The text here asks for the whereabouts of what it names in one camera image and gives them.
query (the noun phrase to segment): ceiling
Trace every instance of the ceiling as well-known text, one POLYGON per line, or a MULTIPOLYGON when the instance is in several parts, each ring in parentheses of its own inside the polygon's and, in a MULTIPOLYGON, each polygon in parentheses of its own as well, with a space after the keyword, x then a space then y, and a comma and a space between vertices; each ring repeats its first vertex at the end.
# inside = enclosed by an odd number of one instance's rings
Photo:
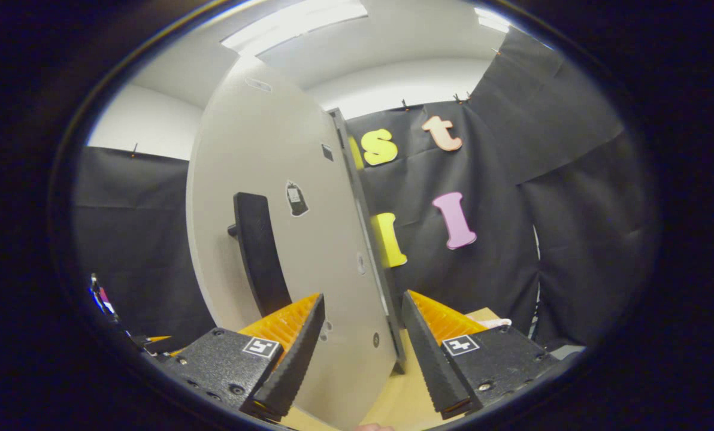
MULTIPOLYGON (((141 87, 204 108, 237 54, 220 41, 296 0, 266 0, 194 30, 134 78, 141 87)), ((368 17, 330 25, 259 55, 307 90, 375 66, 433 58, 491 60, 505 33, 477 22, 463 0, 362 0, 368 17)))

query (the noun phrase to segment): ceiling light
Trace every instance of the ceiling light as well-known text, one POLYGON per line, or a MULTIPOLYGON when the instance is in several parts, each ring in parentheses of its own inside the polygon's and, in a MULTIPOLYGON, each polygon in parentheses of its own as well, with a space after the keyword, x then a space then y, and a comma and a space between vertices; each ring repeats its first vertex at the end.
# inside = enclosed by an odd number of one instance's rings
POLYGON ((477 14, 480 25, 493 28, 499 32, 509 32, 511 23, 503 19, 499 14, 480 8, 474 8, 474 13, 477 14))
POLYGON ((247 25, 221 44, 254 56, 317 28, 365 16, 368 11, 359 0, 304 0, 247 25))

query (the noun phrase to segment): black curtain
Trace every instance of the black curtain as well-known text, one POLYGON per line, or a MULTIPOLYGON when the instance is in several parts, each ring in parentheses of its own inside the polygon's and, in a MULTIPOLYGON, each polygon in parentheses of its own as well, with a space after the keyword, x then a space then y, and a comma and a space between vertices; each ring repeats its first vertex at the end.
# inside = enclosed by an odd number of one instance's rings
POLYGON ((188 162, 107 148, 83 148, 72 227, 83 272, 96 273, 132 335, 187 346, 214 327, 187 243, 188 162))
POLYGON ((560 52, 512 31, 472 92, 540 240, 541 344, 588 344, 645 283, 660 233, 642 146, 560 52))
POLYGON ((406 264, 392 268, 396 303, 412 289, 464 313, 488 306, 527 334, 538 289, 533 224, 491 144, 493 134, 474 110, 465 103, 425 104, 358 117, 347 128, 358 145, 365 133, 386 129, 398 147, 396 159, 363 162, 360 174, 371 215, 396 215, 397 240, 407 256, 406 264), (450 135, 463 140, 459 150, 442 150, 422 130, 434 115, 453 123, 450 135), (447 248, 444 219, 431 205, 450 192, 463 194, 461 207, 477 234, 474 243, 455 250, 447 248))

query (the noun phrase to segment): pink letter i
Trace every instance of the pink letter i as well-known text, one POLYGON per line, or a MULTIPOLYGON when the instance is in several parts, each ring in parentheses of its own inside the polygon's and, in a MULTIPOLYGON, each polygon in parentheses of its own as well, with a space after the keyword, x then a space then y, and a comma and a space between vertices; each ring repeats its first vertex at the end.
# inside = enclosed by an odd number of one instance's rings
POLYGON ((477 234, 469 230, 466 224, 464 210, 461 209, 461 199, 464 196, 458 192, 447 193, 431 201, 431 205, 442 211, 442 218, 447 226, 447 247, 450 250, 469 245, 477 239, 477 234))

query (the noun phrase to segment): white wall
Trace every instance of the white wall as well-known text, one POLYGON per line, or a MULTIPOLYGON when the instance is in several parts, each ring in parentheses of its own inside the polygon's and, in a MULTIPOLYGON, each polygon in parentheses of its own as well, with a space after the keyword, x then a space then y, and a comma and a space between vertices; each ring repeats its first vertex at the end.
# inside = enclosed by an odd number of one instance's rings
POLYGON ((138 85, 126 85, 96 124, 88 145, 188 160, 203 110, 138 85))
POLYGON ((466 98, 488 68, 488 60, 437 58, 404 61, 338 77, 307 90, 326 110, 338 107, 347 120, 403 105, 466 98))

